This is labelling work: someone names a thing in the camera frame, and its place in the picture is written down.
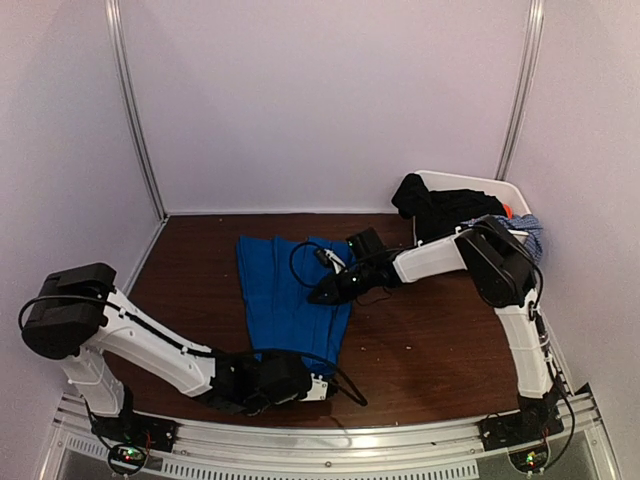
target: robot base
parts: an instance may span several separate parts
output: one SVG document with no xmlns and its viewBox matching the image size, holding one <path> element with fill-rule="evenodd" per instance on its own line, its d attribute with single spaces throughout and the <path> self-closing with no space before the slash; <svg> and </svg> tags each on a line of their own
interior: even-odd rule
<svg viewBox="0 0 640 480">
<path fill-rule="evenodd" d="M 479 425 L 484 450 L 488 452 L 524 443 L 539 442 L 543 436 L 561 433 L 564 426 L 558 416 L 558 409 L 554 407 L 544 428 L 538 431 L 523 428 L 521 412 L 486 418 Z"/>
</svg>

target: blue checkered cloth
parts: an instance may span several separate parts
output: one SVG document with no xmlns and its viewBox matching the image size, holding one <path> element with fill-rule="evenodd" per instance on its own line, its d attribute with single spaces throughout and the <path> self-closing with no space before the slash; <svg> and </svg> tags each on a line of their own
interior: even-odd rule
<svg viewBox="0 0 640 480">
<path fill-rule="evenodd" d="M 529 234 L 524 242 L 524 247 L 531 254 L 531 258 L 536 262 L 536 265 L 539 264 L 540 260 L 542 260 L 542 243 L 540 242 L 542 225 L 536 216 L 528 214 L 523 215 L 522 217 L 514 215 L 513 218 L 507 218 L 494 215 L 494 218 L 509 230 L 520 230 Z M 464 222 L 464 224 L 473 225 L 476 221 L 477 220 L 471 220 L 469 222 Z"/>
</svg>

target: black cable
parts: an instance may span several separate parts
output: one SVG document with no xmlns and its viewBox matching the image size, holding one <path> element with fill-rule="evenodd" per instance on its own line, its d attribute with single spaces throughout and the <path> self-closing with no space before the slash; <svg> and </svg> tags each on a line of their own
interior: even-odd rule
<svg viewBox="0 0 640 480">
<path fill-rule="evenodd" d="M 571 407 L 571 402 L 569 402 L 569 399 L 567 398 L 567 394 L 564 391 L 564 385 L 562 385 L 561 383 L 558 383 L 558 379 L 560 378 L 560 375 L 559 374 L 554 375 L 553 371 L 551 370 L 551 365 L 549 364 L 547 364 L 547 370 L 549 370 L 549 375 L 551 375 L 554 385 L 558 389 L 558 392 L 560 393 L 562 400 L 564 400 L 564 403 L 567 406 L 567 409 L 569 409 L 569 414 L 571 415 L 571 431 L 569 432 L 569 438 L 567 438 L 567 443 L 564 444 L 564 447 L 562 448 L 562 450 L 560 450 L 560 453 L 558 454 L 558 456 L 554 458 L 551 463 L 549 463 L 548 465 L 545 465 L 544 467 L 545 472 L 549 470 L 551 467 L 553 467 L 556 463 L 558 463 L 558 460 L 560 460 L 562 456 L 566 453 L 566 451 L 569 449 L 569 445 L 571 444 L 571 440 L 573 440 L 573 435 L 576 431 L 576 414 L 573 411 L 573 407 Z"/>
<path fill-rule="evenodd" d="M 473 225 L 470 226 L 470 228 L 474 230 L 482 230 L 485 232 L 489 232 L 491 235 L 493 235 L 496 238 L 502 238 L 498 232 L 487 227 L 486 225 L 478 225 L 477 223 L 474 223 Z M 518 246 L 515 247 L 515 250 L 531 265 L 531 267 L 534 269 L 534 271 L 538 275 L 538 279 L 539 279 L 538 283 L 540 285 L 540 288 L 538 290 L 538 296 L 536 298 L 536 301 L 533 304 L 533 309 L 535 310 L 538 308 L 538 305 L 540 304 L 540 298 L 542 298 L 542 291 L 544 290 L 544 276 L 542 275 L 542 270 L 540 270 L 540 267 L 536 265 L 535 260 L 531 258 L 531 254 L 527 251 L 527 249 L 524 246 L 522 246 L 518 242 Z"/>
<path fill-rule="evenodd" d="M 291 253 L 289 254 L 289 270 L 291 270 L 291 274 L 293 275 L 293 278 L 295 278 L 300 285 L 307 288 L 316 288 L 316 285 L 311 285 L 309 283 L 306 283 L 304 280 L 302 280 L 302 278 L 300 278 L 300 276 L 296 273 L 296 269 L 293 266 L 293 258 L 295 254 L 298 252 L 298 250 L 304 247 L 323 248 L 315 242 L 306 241 L 306 242 L 299 243 L 298 245 L 293 247 L 293 250 L 291 250 Z"/>
<path fill-rule="evenodd" d="M 47 301 L 47 300 L 82 300 L 82 301 L 88 301 L 88 302 L 97 303 L 99 305 L 104 305 L 106 307 L 113 308 L 116 311 L 120 311 L 121 310 L 120 307 L 118 307 L 114 303 L 108 302 L 106 300 L 101 300 L 101 299 L 98 299 L 98 298 L 93 298 L 93 297 L 87 297 L 87 296 L 82 296 L 82 295 L 44 295 L 44 296 L 41 296 L 41 297 L 32 298 L 27 303 L 25 303 L 24 306 L 20 309 L 20 313 L 18 314 L 18 324 L 20 325 L 20 329 L 24 328 L 24 325 L 22 323 L 22 318 L 23 318 L 24 313 L 26 312 L 26 310 L 30 306 L 35 304 L 35 303 L 43 302 L 43 301 Z M 352 389 L 353 393 L 355 394 L 355 397 L 349 396 L 352 400 L 354 400 L 356 403 L 358 403 L 358 405 L 361 405 L 363 407 L 367 406 L 368 403 L 369 403 L 367 401 L 366 397 L 360 392 L 358 387 L 356 387 L 356 385 L 353 383 L 353 381 L 349 378 L 349 376 L 346 373 L 344 373 L 344 371 L 342 369 L 340 369 L 340 367 L 338 367 L 335 363 L 331 362 L 330 360 L 327 360 L 326 358 L 322 358 L 322 357 L 320 357 L 318 355 L 314 355 L 312 353 L 306 353 L 306 352 L 298 352 L 298 351 L 295 351 L 295 350 L 283 350 L 283 349 L 261 349 L 261 350 L 252 350 L 250 352 L 241 352 L 241 353 L 223 353 L 223 352 L 213 352 L 213 351 L 212 352 L 203 352 L 203 351 L 194 350 L 192 348 L 186 347 L 185 345 L 182 345 L 180 342 L 172 339 L 168 335 L 165 335 L 163 332 L 161 332 L 160 330 L 155 328 L 153 325 L 148 324 L 147 322 L 142 320 L 140 317 L 138 317 L 138 316 L 136 316 L 136 315 L 134 315 L 132 313 L 129 313 L 129 312 L 125 311 L 125 315 L 127 317 L 129 317 L 129 319 L 131 321 L 133 321 L 134 323 L 136 323 L 140 327 L 144 328 L 145 330 L 149 331 L 153 335 L 157 336 L 161 340 L 164 340 L 169 345 L 175 347 L 176 349 L 178 349 L 180 351 L 184 351 L 185 353 L 187 353 L 189 355 L 196 356 L 196 357 L 201 357 L 201 358 L 243 357 L 243 356 L 250 356 L 250 355 L 251 356 L 258 355 L 258 354 L 261 354 L 261 353 L 281 353 L 281 354 L 284 353 L 284 354 L 299 355 L 301 357 L 309 358 L 311 360 L 315 360 L 315 361 L 324 363 L 329 368 L 331 368 L 336 373 L 338 373 L 344 379 L 344 381 L 347 383 L 347 385 L 349 385 L 349 387 Z M 87 413 L 90 415 L 89 418 L 91 419 L 92 417 L 91 417 L 91 414 L 90 414 L 90 410 L 87 410 Z"/>
<path fill-rule="evenodd" d="M 355 403 L 357 403 L 361 407 L 366 407 L 367 405 L 369 405 L 369 401 L 367 400 L 367 398 L 358 389 L 358 387 L 353 382 L 353 380 L 351 380 L 349 378 L 349 376 L 346 373 L 344 373 L 344 371 L 340 367 L 338 367 L 338 365 L 333 363 L 331 360 L 327 360 L 326 358 L 322 358 L 322 357 L 320 357 L 318 355 L 315 355 L 313 353 L 300 352 L 300 351 L 297 351 L 297 350 L 287 350 L 287 349 L 282 349 L 282 348 L 259 348 L 259 349 L 255 349 L 255 350 L 249 350 L 247 352 L 227 353 L 227 354 L 223 354 L 222 356 L 223 357 L 224 356 L 231 357 L 231 358 L 234 358 L 234 357 L 241 358 L 241 357 L 253 357 L 254 355 L 262 355 L 262 354 L 268 354 L 268 353 L 276 353 L 276 354 L 281 354 L 281 355 L 282 354 L 298 355 L 300 357 L 308 358 L 310 360 L 315 360 L 317 362 L 325 364 L 330 369 L 332 369 L 335 373 L 340 375 L 342 377 L 342 379 L 345 381 L 345 383 L 349 386 L 349 388 L 351 389 L 353 394 L 348 394 L 347 396 L 351 400 L 353 400 Z M 345 390 L 342 387 L 340 387 L 339 390 L 341 392 L 343 392 L 343 393 L 345 392 Z"/>
<path fill-rule="evenodd" d="M 45 301 L 48 301 L 48 300 L 78 300 L 78 301 L 96 303 L 96 304 L 102 305 L 104 307 L 110 307 L 110 308 L 113 308 L 114 310 L 116 310 L 117 312 L 119 312 L 121 310 L 121 308 L 119 306 L 117 306 L 116 304 L 114 304 L 112 302 L 108 302 L 106 300 L 102 300 L 102 299 L 94 298 L 94 297 L 88 297 L 88 296 L 83 296 L 83 295 L 43 295 L 41 297 L 32 298 L 27 303 L 25 303 L 22 306 L 22 308 L 20 309 L 20 313 L 18 313 L 18 325 L 20 327 L 20 330 L 24 329 L 23 317 L 24 317 L 24 314 L 27 311 L 27 309 L 30 306 L 32 306 L 32 305 L 34 305 L 36 303 L 45 302 Z M 148 324 L 147 322 L 142 320 L 137 315 L 134 315 L 134 314 L 132 314 L 130 312 L 127 312 L 127 311 L 125 311 L 124 314 L 127 317 L 129 317 L 129 319 L 131 321 L 133 321 L 135 324 L 139 325 L 140 327 L 144 328 L 148 332 L 152 333 L 153 335 L 155 335 L 156 337 L 160 338 L 161 340 L 164 340 L 166 343 L 168 343 L 169 345 L 171 345 L 172 347 L 174 347 L 174 348 L 176 348 L 176 349 L 178 349 L 180 351 L 184 351 L 185 353 L 190 354 L 190 355 L 196 355 L 196 356 L 199 356 L 199 357 L 206 357 L 206 358 L 215 358 L 216 356 L 218 356 L 218 353 L 216 353 L 216 352 L 203 352 L 201 350 L 195 350 L 195 349 L 192 349 L 192 348 L 188 348 L 185 345 L 182 345 L 180 342 L 174 340 L 170 336 L 166 335 L 162 331 L 158 330 L 153 325 Z"/>
<path fill-rule="evenodd" d="M 42 295 L 40 297 L 32 298 L 20 309 L 20 313 L 18 313 L 18 326 L 20 327 L 20 330 L 24 329 L 24 323 L 22 322 L 22 319 L 27 309 L 36 303 L 46 302 L 48 300 L 82 300 L 85 302 L 97 303 L 98 305 L 104 305 L 107 307 L 115 308 L 116 310 L 120 310 L 120 307 L 118 307 L 117 305 L 95 297 L 87 297 L 84 295 Z"/>
<path fill-rule="evenodd" d="M 85 398 L 83 398 L 83 400 L 84 400 L 84 406 L 87 409 L 87 417 L 89 418 L 89 423 L 91 424 L 91 432 L 98 438 L 98 440 L 100 440 L 100 443 L 102 443 L 102 445 L 104 445 L 104 447 L 107 449 L 107 465 L 109 465 L 109 468 L 111 469 L 111 471 L 118 475 L 128 475 L 131 477 L 136 473 L 138 473 L 140 470 L 142 470 L 142 468 L 147 463 L 148 454 L 146 452 L 143 452 L 140 447 L 138 447 L 137 445 L 134 445 L 133 443 L 117 443 L 113 446 L 109 445 L 107 441 L 97 431 L 97 428 L 95 426 L 95 422 L 97 421 L 96 415 L 89 408 L 89 403 L 87 402 L 87 400 Z M 129 450 L 135 450 L 142 456 L 141 457 L 142 461 L 138 465 L 136 465 L 134 468 L 125 468 L 114 463 L 114 461 L 117 460 L 116 455 L 118 453 L 118 450 L 123 447 Z"/>
<path fill-rule="evenodd" d="M 295 278 L 296 281 L 300 285 L 302 285 L 303 287 L 306 287 L 306 288 L 313 289 L 313 288 L 316 288 L 317 285 L 311 285 L 310 283 L 307 283 L 304 280 L 302 280 L 302 278 L 300 278 L 300 275 L 298 275 L 298 273 L 296 272 L 295 267 L 293 265 L 293 259 L 294 259 L 295 254 L 298 252 L 298 250 L 300 250 L 303 247 L 308 247 L 308 246 L 320 248 L 322 250 L 326 250 L 327 249 L 327 248 L 325 248 L 325 247 L 323 247 L 321 245 L 318 245 L 315 242 L 305 241 L 305 242 L 299 243 L 298 245 L 293 247 L 293 250 L 291 250 L 291 253 L 289 254 L 289 270 L 291 270 L 291 274 L 293 275 L 293 278 Z M 355 267 L 356 265 L 360 265 L 362 263 L 368 262 L 372 258 L 375 258 L 375 257 L 379 256 L 381 253 L 405 252 L 405 251 L 411 250 L 413 248 L 416 248 L 416 245 L 412 245 L 410 247 L 403 247 L 403 248 L 389 248 L 389 249 L 385 250 L 384 252 L 372 253 L 371 255 L 367 255 L 366 257 L 362 257 L 362 258 L 356 260 L 355 262 L 353 262 L 351 265 L 345 267 L 345 271 L 349 271 L 351 268 Z"/>
</svg>

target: clothes pile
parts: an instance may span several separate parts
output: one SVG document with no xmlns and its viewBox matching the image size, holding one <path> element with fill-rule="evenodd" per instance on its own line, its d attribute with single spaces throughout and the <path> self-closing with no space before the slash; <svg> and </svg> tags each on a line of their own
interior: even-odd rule
<svg viewBox="0 0 640 480">
<path fill-rule="evenodd" d="M 415 220 L 416 239 L 424 243 L 451 235 L 458 225 L 471 225 L 483 215 L 493 215 L 505 227 L 527 232 L 525 248 L 536 263 L 542 258 L 542 226 L 538 219 L 534 215 L 513 215 L 508 205 L 484 192 L 430 191 L 420 175 L 410 173 L 402 180 L 391 203 L 403 218 Z"/>
</svg>

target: white backdrop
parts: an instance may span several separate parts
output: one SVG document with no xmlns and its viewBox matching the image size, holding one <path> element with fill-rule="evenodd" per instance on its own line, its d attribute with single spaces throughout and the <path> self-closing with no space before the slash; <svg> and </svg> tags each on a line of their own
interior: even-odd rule
<svg viewBox="0 0 640 480">
<path fill-rule="evenodd" d="M 0 18 L 0 478 L 31 480 L 65 383 L 22 343 L 18 310 L 47 274 L 83 263 L 111 264 L 122 286 L 157 222 L 104 2 L 9 0 Z"/>
<path fill-rule="evenodd" d="M 415 169 L 493 177 L 528 9 L 123 2 L 167 210 L 386 211 Z"/>
<path fill-rule="evenodd" d="M 621 463 L 640 456 L 640 5 L 546 2 L 509 181 L 545 227 L 542 307 Z"/>
</svg>

